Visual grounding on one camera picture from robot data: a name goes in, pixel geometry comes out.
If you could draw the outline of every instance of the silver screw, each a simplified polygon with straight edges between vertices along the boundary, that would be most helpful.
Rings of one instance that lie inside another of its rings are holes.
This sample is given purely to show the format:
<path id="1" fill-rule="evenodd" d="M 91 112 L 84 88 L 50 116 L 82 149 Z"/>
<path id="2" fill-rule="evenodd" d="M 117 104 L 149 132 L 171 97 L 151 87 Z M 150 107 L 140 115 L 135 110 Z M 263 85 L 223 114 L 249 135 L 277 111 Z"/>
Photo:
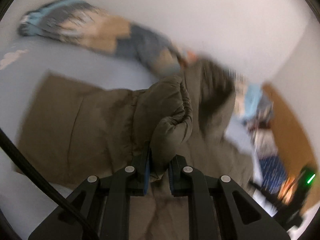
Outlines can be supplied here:
<path id="1" fill-rule="evenodd" d="M 226 183 L 228 183 L 228 182 L 231 181 L 231 179 L 230 179 L 230 177 L 229 177 L 228 175 L 223 175 L 223 176 L 221 176 L 221 180 L 222 180 L 223 182 L 226 182 Z"/>
<path id="2" fill-rule="evenodd" d="M 134 167 L 133 166 L 126 166 L 124 169 L 126 172 L 134 172 Z"/>
<path id="3" fill-rule="evenodd" d="M 98 179 L 97 176 L 92 175 L 87 178 L 87 181 L 90 183 L 94 183 L 97 181 L 97 179 Z"/>
<path id="4" fill-rule="evenodd" d="M 193 168 L 191 168 L 190 166 L 185 166 L 185 167 L 183 168 L 183 171 L 186 172 L 186 173 L 190 173 L 190 172 L 193 171 Z"/>

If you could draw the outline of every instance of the green led indicator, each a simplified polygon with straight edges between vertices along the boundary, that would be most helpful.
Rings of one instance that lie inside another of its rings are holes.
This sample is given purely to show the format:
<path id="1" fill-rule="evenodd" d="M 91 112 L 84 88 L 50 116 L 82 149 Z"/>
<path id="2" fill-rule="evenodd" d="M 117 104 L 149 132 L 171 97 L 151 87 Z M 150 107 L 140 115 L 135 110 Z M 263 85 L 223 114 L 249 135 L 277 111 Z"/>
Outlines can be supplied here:
<path id="1" fill-rule="evenodd" d="M 312 177 L 308 180 L 308 182 L 307 182 L 307 183 L 309 184 L 309 183 L 313 180 L 313 178 L 314 178 L 315 176 L 316 176 L 316 175 L 315 175 L 315 174 L 313 174 L 313 175 L 312 175 Z"/>

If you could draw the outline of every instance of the dark blue fabric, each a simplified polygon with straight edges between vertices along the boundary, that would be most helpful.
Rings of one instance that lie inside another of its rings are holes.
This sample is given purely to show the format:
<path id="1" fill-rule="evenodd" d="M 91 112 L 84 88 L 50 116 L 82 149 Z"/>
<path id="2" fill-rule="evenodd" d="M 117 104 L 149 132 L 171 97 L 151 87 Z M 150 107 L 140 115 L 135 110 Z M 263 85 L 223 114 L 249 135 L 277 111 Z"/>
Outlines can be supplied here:
<path id="1" fill-rule="evenodd" d="M 287 172 L 279 156 L 270 156 L 259 160 L 263 182 L 262 188 L 271 194 L 277 193 L 282 183 L 287 179 Z"/>

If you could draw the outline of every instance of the beige cloth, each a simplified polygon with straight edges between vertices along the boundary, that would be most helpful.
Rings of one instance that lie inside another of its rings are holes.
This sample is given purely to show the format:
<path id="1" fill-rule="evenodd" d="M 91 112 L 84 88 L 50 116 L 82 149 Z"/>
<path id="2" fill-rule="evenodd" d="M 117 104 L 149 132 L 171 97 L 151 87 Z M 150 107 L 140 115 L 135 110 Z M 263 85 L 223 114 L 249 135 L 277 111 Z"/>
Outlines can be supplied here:
<path id="1" fill-rule="evenodd" d="M 146 197 L 131 198 L 129 239 L 188 239 L 188 200 L 171 196 L 165 171 L 179 154 L 205 175 L 227 174 L 247 190 L 251 157 L 223 138 L 234 103 L 232 80 L 208 60 L 139 91 L 104 91 L 49 75 L 19 149 L 48 181 L 74 188 L 123 168 L 149 140 L 156 180 Z"/>

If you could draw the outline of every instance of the white wall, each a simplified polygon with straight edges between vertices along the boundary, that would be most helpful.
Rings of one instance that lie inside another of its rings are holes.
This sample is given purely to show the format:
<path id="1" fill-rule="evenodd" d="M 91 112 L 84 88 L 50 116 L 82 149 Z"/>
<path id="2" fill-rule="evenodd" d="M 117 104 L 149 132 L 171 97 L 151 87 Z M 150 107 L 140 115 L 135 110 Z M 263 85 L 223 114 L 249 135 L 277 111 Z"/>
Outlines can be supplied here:
<path id="1" fill-rule="evenodd" d="M 303 125 L 320 162 L 320 24 L 313 16 L 292 56 L 272 79 L 272 84 L 284 97 Z M 314 217 L 320 203 L 306 215 L 298 237 Z"/>
<path id="2" fill-rule="evenodd" d="M 15 0 L 0 22 L 0 49 L 23 13 L 52 0 Z M 304 0 L 87 0 L 209 54 L 253 81 L 290 56 L 311 15 Z"/>

